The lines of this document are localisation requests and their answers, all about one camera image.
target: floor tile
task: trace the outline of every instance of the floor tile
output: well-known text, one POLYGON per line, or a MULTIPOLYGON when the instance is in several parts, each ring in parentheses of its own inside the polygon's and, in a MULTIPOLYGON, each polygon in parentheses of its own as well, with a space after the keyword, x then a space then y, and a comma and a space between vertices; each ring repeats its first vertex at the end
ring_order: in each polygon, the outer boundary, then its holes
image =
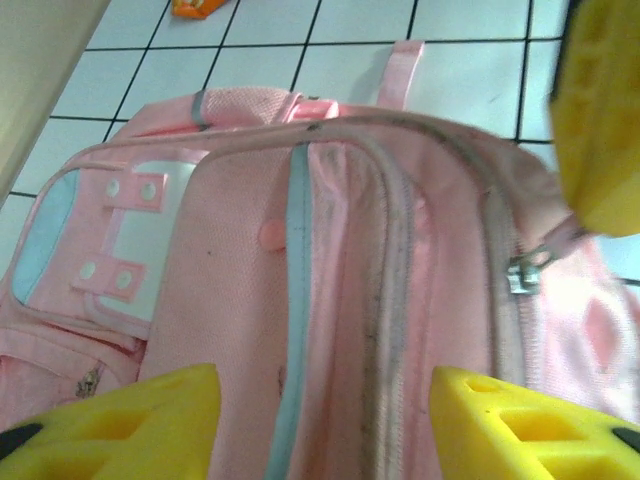
POLYGON ((110 122, 50 119, 33 147, 13 190, 37 194, 80 150, 102 142, 110 122))
POLYGON ((218 46, 222 42, 235 4, 235 1, 225 3, 204 20, 176 17, 167 10, 151 46, 218 46))
POLYGON ((640 235, 600 237, 598 242, 609 268, 616 275, 640 280, 640 235))
POLYGON ((0 278, 7 271, 33 199, 9 195, 0 210, 0 278))
POLYGON ((279 87, 289 90, 302 47, 224 48, 207 87, 279 87))
POLYGON ((113 136, 120 131, 120 129, 127 123, 125 120, 116 120, 113 122, 113 127, 109 131, 109 136, 107 136, 107 141, 111 140, 113 136))
POLYGON ((638 286, 638 285, 627 285, 627 288, 632 293, 635 293, 636 297, 638 297, 638 300, 640 300, 640 286, 638 286))
POLYGON ((113 117, 141 57, 140 51, 85 52, 53 114, 113 117))
POLYGON ((528 3, 528 0, 420 0, 411 37, 422 40, 524 38, 528 3))
POLYGON ((556 159, 556 152, 553 145, 523 142, 520 144, 520 147, 540 158, 542 163, 544 163, 549 170, 554 172, 558 171, 558 161, 556 159))
POLYGON ((569 0, 533 0, 531 38, 559 37, 569 0))
POLYGON ((524 42, 428 44, 409 109, 515 135, 524 42))
POLYGON ((111 0, 88 47, 146 47, 166 5, 164 0, 111 0))
POLYGON ((323 0, 312 42, 371 42, 404 39, 413 0, 323 0))
POLYGON ((129 119, 148 103, 202 89, 216 51, 206 48, 147 52, 118 118, 129 119))
POLYGON ((225 45, 303 43, 316 0, 242 0, 225 45))
POLYGON ((559 47, 560 41, 529 44, 522 131, 520 132, 522 139, 549 140, 553 136, 548 104, 559 47))
POLYGON ((390 53, 390 45, 310 46, 294 90, 373 105, 390 53))

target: backpack strap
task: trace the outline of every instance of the backpack strap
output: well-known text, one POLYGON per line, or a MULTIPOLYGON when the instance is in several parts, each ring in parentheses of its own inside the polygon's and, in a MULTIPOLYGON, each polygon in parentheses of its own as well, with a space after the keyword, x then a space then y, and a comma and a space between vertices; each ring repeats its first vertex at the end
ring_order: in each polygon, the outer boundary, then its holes
POLYGON ((382 75, 378 106, 404 110, 413 74, 422 56, 424 44, 420 40, 396 42, 382 75))

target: grommet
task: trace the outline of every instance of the grommet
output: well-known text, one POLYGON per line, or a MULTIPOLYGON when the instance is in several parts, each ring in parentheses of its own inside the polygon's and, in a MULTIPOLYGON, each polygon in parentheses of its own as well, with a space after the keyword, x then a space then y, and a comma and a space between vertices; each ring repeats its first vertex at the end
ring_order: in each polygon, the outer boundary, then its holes
POLYGON ((96 264, 94 262, 85 263, 80 269, 80 278, 87 280, 93 276, 96 271, 96 264))
POLYGON ((115 178, 112 178, 107 185, 107 196, 110 198, 115 197, 120 191, 120 182, 115 178))
POLYGON ((284 220, 266 221, 258 235, 260 246, 269 252, 284 250, 287 246, 287 229, 284 220))
POLYGON ((120 290, 124 290, 133 280, 133 274, 129 270, 123 270, 116 277, 116 287, 120 290))
POLYGON ((140 196, 145 202, 150 202, 156 196, 156 186, 151 183, 145 183, 140 189, 140 196))

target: pink mesh fabric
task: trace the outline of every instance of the pink mesh fabric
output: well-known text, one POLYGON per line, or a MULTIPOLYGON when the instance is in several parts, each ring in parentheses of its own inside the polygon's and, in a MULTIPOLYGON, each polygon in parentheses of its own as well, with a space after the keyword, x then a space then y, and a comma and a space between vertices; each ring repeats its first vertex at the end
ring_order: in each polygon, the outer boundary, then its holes
POLYGON ((170 133, 195 133, 202 130, 201 122, 219 130, 283 122, 298 97, 298 94, 286 90, 267 87, 206 90, 200 94, 145 106, 118 131, 114 140, 170 133))
POLYGON ((639 422, 637 301, 595 242, 550 266, 542 287, 543 390, 639 422))

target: pink button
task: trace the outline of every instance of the pink button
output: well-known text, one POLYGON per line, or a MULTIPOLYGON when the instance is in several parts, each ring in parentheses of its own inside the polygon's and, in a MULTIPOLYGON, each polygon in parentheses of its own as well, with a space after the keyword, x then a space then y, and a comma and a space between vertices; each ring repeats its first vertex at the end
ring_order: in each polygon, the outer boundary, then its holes
POLYGON ((258 235, 260 246, 268 252, 284 250, 287 246, 287 230, 284 220, 273 219, 266 221, 258 235))

